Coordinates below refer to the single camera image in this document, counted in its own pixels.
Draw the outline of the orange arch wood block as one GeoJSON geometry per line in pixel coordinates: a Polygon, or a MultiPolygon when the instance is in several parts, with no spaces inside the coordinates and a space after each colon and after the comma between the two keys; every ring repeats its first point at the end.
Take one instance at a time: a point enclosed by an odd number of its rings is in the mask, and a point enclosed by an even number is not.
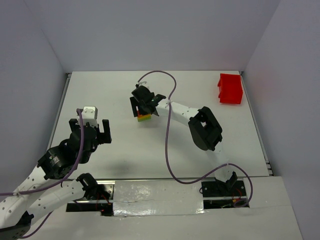
{"type": "Polygon", "coordinates": [[[151,115],[150,113],[145,112],[142,108],[137,108],[137,117],[138,116],[145,116],[145,115],[151,115]]]}

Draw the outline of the yellow long wood block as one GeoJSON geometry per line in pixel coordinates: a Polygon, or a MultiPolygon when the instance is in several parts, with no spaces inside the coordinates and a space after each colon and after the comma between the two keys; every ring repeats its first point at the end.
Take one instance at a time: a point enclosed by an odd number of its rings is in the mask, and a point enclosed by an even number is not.
{"type": "Polygon", "coordinates": [[[137,117],[137,119],[145,119],[145,118],[151,118],[151,115],[140,115],[137,117]]]}

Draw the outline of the red plastic bin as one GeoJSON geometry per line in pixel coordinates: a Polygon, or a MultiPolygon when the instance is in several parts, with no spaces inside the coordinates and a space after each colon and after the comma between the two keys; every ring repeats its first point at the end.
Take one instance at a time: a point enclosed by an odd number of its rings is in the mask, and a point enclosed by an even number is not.
{"type": "Polygon", "coordinates": [[[243,88],[240,75],[221,73],[217,87],[221,104],[240,105],[242,103],[243,88]]]}

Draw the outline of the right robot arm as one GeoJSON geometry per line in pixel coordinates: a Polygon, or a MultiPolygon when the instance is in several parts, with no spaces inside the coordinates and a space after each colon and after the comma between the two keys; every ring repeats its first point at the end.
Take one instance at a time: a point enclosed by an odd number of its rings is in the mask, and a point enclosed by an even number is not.
{"type": "Polygon", "coordinates": [[[210,110],[188,107],[167,99],[164,95],[151,92],[148,87],[136,84],[131,92],[130,103],[135,117],[138,115],[155,115],[167,117],[188,127],[193,143],[205,151],[209,160],[213,161],[214,178],[217,192],[227,196],[232,191],[238,177],[228,166],[229,159],[223,151],[222,127],[210,110]]]}

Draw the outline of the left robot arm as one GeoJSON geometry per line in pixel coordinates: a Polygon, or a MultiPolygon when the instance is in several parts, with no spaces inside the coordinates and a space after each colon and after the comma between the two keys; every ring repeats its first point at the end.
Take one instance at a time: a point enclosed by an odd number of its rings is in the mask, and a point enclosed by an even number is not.
{"type": "Polygon", "coordinates": [[[106,200],[106,188],[90,173],[68,178],[78,165],[86,164],[99,145],[112,142],[109,120],[102,120],[103,132],[94,118],[70,119],[71,134],[40,158],[31,174],[0,203],[0,238],[28,238],[31,226],[55,209],[80,199],[106,200]]]}

